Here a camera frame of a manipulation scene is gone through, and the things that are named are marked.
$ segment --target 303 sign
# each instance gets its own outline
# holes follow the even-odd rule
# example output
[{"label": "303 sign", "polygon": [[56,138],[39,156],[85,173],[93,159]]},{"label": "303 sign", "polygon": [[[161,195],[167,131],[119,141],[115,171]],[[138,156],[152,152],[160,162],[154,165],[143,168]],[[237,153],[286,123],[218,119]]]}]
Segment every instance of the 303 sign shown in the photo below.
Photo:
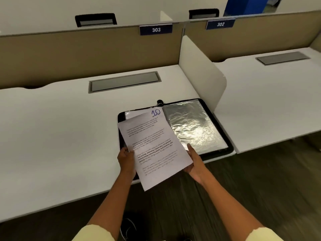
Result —
[{"label": "303 sign", "polygon": [[226,20],[208,20],[206,29],[215,29],[215,28],[232,28],[234,25],[235,19],[226,19]]},{"label": "303 sign", "polygon": [[158,35],[173,32],[173,24],[139,26],[140,35]]}]

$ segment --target aluminum foil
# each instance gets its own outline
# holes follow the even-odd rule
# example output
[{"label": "aluminum foil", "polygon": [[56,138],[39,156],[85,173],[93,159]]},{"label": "aluminum foil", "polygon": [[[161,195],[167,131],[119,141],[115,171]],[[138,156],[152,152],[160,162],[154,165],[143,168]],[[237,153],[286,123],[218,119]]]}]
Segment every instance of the aluminum foil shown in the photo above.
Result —
[{"label": "aluminum foil", "polygon": [[227,148],[199,100],[163,106],[164,114],[185,149],[190,143],[198,154]]}]

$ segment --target paper sheet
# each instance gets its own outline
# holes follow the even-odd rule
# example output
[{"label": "paper sheet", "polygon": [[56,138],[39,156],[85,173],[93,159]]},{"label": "paper sheet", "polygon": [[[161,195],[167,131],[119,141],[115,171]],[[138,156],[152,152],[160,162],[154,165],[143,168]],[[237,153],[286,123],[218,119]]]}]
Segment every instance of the paper sheet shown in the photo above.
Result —
[{"label": "paper sheet", "polygon": [[168,125],[161,107],[118,123],[128,149],[135,154],[135,168],[146,191],[193,161]]}]

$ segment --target cubicle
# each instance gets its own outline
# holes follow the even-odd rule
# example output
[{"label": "cubicle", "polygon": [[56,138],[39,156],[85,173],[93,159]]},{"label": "cubicle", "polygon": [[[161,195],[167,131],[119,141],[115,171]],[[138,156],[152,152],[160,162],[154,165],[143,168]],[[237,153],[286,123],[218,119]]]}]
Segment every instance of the cubicle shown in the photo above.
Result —
[{"label": "cubicle", "polygon": [[[232,28],[213,30],[207,21],[173,23],[159,35],[131,26],[0,37],[0,221],[108,191],[120,171],[117,115],[158,100],[203,99],[235,148],[229,155],[321,130],[321,11],[238,17]],[[310,59],[270,66],[255,59],[294,51]],[[292,71],[289,83],[269,68],[300,76]],[[90,93],[90,81],[148,72],[160,81]],[[300,86],[311,90],[298,108],[312,103],[301,112],[289,107],[290,126],[299,128],[292,132],[282,108],[292,93],[289,100],[280,93]],[[264,110],[275,112],[267,120],[274,124],[260,124]],[[277,137],[265,137],[276,129]]]}]

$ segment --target white desk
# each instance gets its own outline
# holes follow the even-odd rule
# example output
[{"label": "white desk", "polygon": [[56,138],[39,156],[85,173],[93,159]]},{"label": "white desk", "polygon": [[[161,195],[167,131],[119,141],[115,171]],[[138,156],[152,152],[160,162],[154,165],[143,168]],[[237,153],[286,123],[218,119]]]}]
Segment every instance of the white desk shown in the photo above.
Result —
[{"label": "white desk", "polygon": [[[162,81],[88,94],[90,80],[151,71]],[[193,98],[179,65],[0,90],[0,222],[110,190],[117,115]]]},{"label": "white desk", "polygon": [[[292,51],[311,59],[269,66],[255,59]],[[237,153],[321,130],[321,53],[301,48],[215,65],[227,79],[215,116]]]}]

